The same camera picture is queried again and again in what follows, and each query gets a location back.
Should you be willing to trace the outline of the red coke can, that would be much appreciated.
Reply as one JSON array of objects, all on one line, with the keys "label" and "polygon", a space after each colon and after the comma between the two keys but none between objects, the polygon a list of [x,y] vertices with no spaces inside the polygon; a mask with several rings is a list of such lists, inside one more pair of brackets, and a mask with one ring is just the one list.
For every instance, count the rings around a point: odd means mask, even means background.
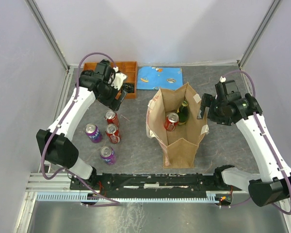
[{"label": "red coke can", "polygon": [[108,124],[105,132],[112,143],[117,144],[120,142],[121,140],[120,132],[115,124]]},{"label": "red coke can", "polygon": [[117,116],[117,113],[113,110],[108,110],[105,113],[105,120],[107,121],[108,124],[114,124],[117,127],[119,127],[119,119]]},{"label": "red coke can", "polygon": [[179,122],[177,113],[171,112],[166,116],[164,127],[167,131],[174,131]]}]

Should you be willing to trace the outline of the green glass bottle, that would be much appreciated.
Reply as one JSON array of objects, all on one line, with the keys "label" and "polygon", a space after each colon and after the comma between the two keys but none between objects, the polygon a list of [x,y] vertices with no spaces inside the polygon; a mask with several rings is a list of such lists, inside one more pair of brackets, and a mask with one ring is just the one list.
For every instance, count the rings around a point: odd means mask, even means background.
[{"label": "green glass bottle", "polygon": [[184,125],[189,118],[188,101],[184,100],[181,106],[177,109],[176,113],[179,117],[178,125]]}]

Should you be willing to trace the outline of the red coke can front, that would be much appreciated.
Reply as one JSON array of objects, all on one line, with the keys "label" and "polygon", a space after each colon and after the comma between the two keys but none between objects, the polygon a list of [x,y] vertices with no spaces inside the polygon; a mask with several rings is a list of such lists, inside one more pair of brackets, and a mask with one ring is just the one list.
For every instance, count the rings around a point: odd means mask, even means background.
[{"label": "red coke can front", "polygon": [[108,124],[105,132],[112,143],[117,144],[120,142],[121,140],[120,132],[115,124]]}]

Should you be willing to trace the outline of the brown canvas tote bag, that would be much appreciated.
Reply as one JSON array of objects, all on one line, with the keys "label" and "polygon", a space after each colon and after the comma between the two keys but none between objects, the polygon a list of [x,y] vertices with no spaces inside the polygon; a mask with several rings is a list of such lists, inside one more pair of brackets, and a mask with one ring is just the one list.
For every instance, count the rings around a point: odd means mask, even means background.
[{"label": "brown canvas tote bag", "polygon": [[[164,127],[167,115],[188,101],[188,120],[173,131]],[[159,89],[149,101],[146,113],[146,134],[156,138],[163,151],[163,168],[193,168],[199,144],[209,132],[207,118],[197,119],[201,97],[186,83],[177,90]]]}]

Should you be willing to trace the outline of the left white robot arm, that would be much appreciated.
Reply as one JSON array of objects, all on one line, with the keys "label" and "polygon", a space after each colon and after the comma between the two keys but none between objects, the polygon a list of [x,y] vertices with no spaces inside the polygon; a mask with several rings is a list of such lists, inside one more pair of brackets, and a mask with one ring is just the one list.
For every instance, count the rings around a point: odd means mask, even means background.
[{"label": "left white robot arm", "polygon": [[96,170],[79,157],[72,138],[76,127],[87,109],[98,100],[113,111],[117,111],[126,96],[121,90],[127,75],[108,60],[96,64],[94,70],[84,70],[76,82],[73,94],[57,119],[47,130],[36,134],[42,161],[60,166],[81,178],[86,189],[97,185]]}]

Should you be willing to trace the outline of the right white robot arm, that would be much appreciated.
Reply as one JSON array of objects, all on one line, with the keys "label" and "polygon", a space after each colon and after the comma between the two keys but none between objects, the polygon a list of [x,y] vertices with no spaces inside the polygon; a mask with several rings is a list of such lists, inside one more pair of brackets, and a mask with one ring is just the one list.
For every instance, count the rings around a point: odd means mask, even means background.
[{"label": "right white robot arm", "polygon": [[259,207],[284,199],[291,200],[291,168],[280,155],[265,123],[258,101],[249,93],[242,96],[234,80],[224,77],[215,85],[216,95],[203,94],[197,119],[204,115],[217,124],[235,124],[245,137],[258,165],[251,174],[232,165],[215,170],[213,185],[224,190],[229,185],[250,195]]}]

